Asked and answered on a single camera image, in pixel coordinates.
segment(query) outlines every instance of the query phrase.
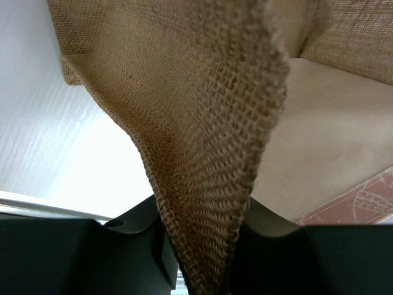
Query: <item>white wall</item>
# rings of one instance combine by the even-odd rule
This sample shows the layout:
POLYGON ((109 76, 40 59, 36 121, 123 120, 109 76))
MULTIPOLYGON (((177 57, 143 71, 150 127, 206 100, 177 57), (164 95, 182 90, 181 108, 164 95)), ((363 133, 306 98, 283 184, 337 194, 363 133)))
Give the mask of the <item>white wall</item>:
POLYGON ((389 218, 386 218, 380 224, 393 224, 393 216, 390 216, 389 218))
POLYGON ((59 58, 46 0, 0 0, 0 191, 116 216, 152 193, 139 153, 59 58))

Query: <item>burlap sack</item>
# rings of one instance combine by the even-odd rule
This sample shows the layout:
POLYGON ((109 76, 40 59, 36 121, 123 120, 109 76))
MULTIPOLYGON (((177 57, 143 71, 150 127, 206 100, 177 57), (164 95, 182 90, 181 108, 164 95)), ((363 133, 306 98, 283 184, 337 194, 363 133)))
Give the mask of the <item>burlap sack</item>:
POLYGON ((313 24, 316 0, 274 0, 272 5, 289 56, 299 57, 313 24))
POLYGON ((301 57, 393 85, 393 1, 315 2, 301 57))
POLYGON ((285 97, 267 1, 48 3, 67 82, 83 84, 142 155, 190 294, 228 293, 285 97))

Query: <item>black plastic part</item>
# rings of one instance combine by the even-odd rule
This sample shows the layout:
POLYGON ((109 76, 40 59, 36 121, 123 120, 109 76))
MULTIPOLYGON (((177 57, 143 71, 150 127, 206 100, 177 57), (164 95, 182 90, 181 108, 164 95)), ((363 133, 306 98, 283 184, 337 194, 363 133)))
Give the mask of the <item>black plastic part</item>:
POLYGON ((132 235, 86 219, 0 219, 2 295, 170 295, 177 264, 165 261, 159 218, 132 235))
MULTIPOLYGON (((253 202, 250 211, 263 211, 259 206, 253 202)), ((289 222, 274 218, 267 222, 281 230, 289 222)), ((393 294, 393 226, 292 227, 266 237, 252 220, 246 217, 236 246, 232 295, 393 294)))
POLYGON ((105 223, 105 226, 124 234, 136 234, 147 229, 160 215, 154 195, 128 210, 126 213, 105 223))

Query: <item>beige floor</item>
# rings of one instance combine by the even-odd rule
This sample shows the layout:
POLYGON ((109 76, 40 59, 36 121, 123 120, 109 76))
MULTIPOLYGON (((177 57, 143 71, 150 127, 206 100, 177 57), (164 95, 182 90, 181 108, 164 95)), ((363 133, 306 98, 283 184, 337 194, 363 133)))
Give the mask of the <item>beige floor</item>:
POLYGON ((252 196, 293 219, 393 166, 393 86, 292 58, 252 196))

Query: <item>burlap fabric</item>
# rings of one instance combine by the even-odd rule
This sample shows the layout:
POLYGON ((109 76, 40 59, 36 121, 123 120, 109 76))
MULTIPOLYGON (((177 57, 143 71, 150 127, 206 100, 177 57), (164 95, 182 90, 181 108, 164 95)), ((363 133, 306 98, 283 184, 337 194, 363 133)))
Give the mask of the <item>burlap fabric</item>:
POLYGON ((267 1, 48 3, 65 78, 138 147, 190 293, 228 293, 285 97, 288 68, 267 1))
POLYGON ((393 1, 317 0, 301 57, 393 85, 393 1))
POLYGON ((315 0, 274 0, 274 21, 290 57, 299 57, 314 20, 315 0))

